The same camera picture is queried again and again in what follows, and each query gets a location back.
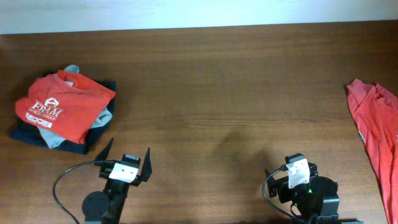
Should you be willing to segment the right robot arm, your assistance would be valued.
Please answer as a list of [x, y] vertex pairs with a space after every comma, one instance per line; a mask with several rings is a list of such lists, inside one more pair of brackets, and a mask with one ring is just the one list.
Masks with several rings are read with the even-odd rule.
[[[294, 188], [289, 188], [288, 177], [275, 179], [274, 175], [278, 172], [286, 171], [285, 166], [270, 173], [265, 171], [266, 179], [262, 185], [262, 194], [266, 202], [278, 212], [288, 216], [295, 223], [307, 224], [338, 224], [338, 207], [340, 198], [337, 194], [338, 183], [318, 175], [317, 165], [309, 163], [309, 183], [299, 184]], [[291, 207], [296, 207], [300, 212], [286, 212], [274, 205], [269, 199], [278, 197], [280, 203], [290, 203]]]

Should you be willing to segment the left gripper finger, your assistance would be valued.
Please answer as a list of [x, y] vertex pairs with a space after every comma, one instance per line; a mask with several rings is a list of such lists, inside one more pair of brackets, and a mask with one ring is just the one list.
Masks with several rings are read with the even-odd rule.
[[152, 165], [150, 161], [150, 148], [147, 149], [146, 156], [144, 158], [144, 163], [141, 170], [141, 181], [147, 182], [152, 175]]
[[111, 138], [106, 147], [95, 157], [95, 161], [105, 161], [113, 145], [114, 138]]

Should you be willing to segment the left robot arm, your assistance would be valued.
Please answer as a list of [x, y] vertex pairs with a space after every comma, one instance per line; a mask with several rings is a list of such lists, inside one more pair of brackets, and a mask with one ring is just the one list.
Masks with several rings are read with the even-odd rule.
[[108, 160], [113, 140], [96, 156], [95, 165], [100, 167], [99, 177], [106, 180], [102, 191], [87, 195], [82, 203], [85, 223], [119, 223], [128, 191], [147, 182], [152, 174], [150, 150], [144, 160], [124, 154], [120, 161]]

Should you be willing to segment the plain red t-shirt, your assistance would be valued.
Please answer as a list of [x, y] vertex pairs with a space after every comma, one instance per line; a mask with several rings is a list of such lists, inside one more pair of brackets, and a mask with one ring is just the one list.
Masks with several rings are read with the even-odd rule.
[[397, 97], [354, 79], [348, 108], [376, 175], [388, 223], [397, 223]]

